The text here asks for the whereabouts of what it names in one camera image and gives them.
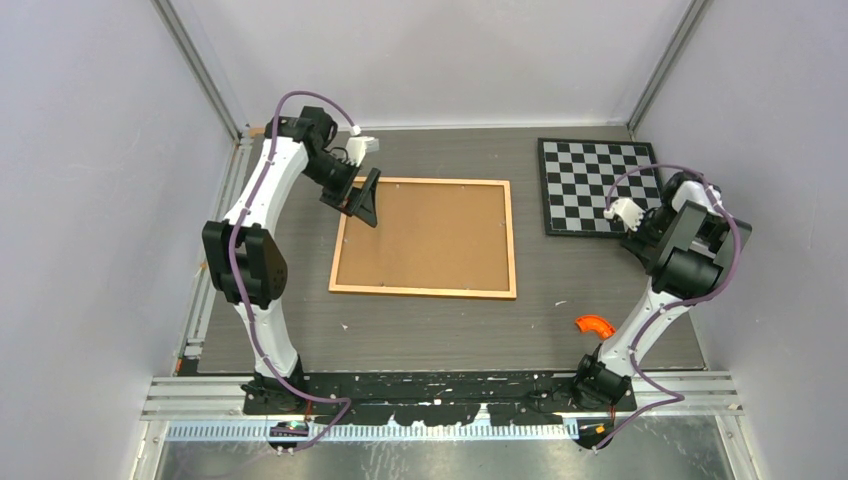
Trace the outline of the wooden picture frame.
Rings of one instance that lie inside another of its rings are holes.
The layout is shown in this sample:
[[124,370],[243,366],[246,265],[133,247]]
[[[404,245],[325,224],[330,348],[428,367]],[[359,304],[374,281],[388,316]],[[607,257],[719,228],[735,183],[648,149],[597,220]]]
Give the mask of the wooden picture frame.
[[376,212],[341,216],[330,292],[517,298],[509,181],[383,177]]

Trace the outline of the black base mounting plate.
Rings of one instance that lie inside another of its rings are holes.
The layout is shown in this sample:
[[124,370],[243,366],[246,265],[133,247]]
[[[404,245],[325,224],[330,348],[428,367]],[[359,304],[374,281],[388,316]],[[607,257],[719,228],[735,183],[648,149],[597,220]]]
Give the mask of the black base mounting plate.
[[569,372],[310,373],[295,385],[301,398],[277,381],[254,375],[242,384],[247,415],[296,415],[327,425],[466,426],[483,413],[497,426],[552,425],[559,413],[630,413],[632,393],[616,406],[572,385]]

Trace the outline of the orange curved plastic piece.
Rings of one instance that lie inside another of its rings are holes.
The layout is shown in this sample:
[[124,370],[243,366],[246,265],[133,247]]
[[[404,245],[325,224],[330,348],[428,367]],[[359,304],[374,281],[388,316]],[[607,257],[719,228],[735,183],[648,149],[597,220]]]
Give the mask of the orange curved plastic piece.
[[605,341],[617,332],[616,328],[599,315],[583,315],[575,319],[575,326],[581,334],[594,334],[601,341]]

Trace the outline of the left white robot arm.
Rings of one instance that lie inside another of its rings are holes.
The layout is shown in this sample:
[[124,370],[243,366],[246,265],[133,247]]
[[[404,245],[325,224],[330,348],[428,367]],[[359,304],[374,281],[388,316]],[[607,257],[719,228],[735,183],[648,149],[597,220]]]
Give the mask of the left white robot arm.
[[320,107],[306,106],[296,117],[273,117],[242,193],[223,219],[210,220],[202,229],[213,287],[241,316],[254,354],[253,377],[243,387],[254,407],[293,414],[318,399],[307,391],[286,326],[282,295],[288,264],[274,239],[296,181],[305,177],[319,185],[321,202],[343,215],[370,227],[378,224],[380,170],[372,169],[361,187],[355,179],[379,141],[354,126],[346,145],[334,148],[337,132],[337,122]]

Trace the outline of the black white chessboard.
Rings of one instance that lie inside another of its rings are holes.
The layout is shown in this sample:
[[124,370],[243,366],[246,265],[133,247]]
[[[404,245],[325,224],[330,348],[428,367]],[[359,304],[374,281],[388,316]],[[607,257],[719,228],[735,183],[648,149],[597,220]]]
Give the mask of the black white chessboard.
[[539,138],[536,144],[544,231],[549,236],[620,238],[625,230],[604,218],[614,181],[656,162],[645,142]]

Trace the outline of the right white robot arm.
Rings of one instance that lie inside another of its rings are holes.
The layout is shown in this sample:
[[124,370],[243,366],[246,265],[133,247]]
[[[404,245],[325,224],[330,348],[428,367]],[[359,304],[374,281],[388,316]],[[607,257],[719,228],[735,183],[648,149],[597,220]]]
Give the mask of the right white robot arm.
[[667,328],[729,285],[752,233],[726,210],[718,187],[684,167],[661,188],[659,206],[643,209],[631,198],[606,197],[603,214],[623,227],[621,244],[648,281],[622,326],[578,364],[570,395],[589,411],[615,407]]

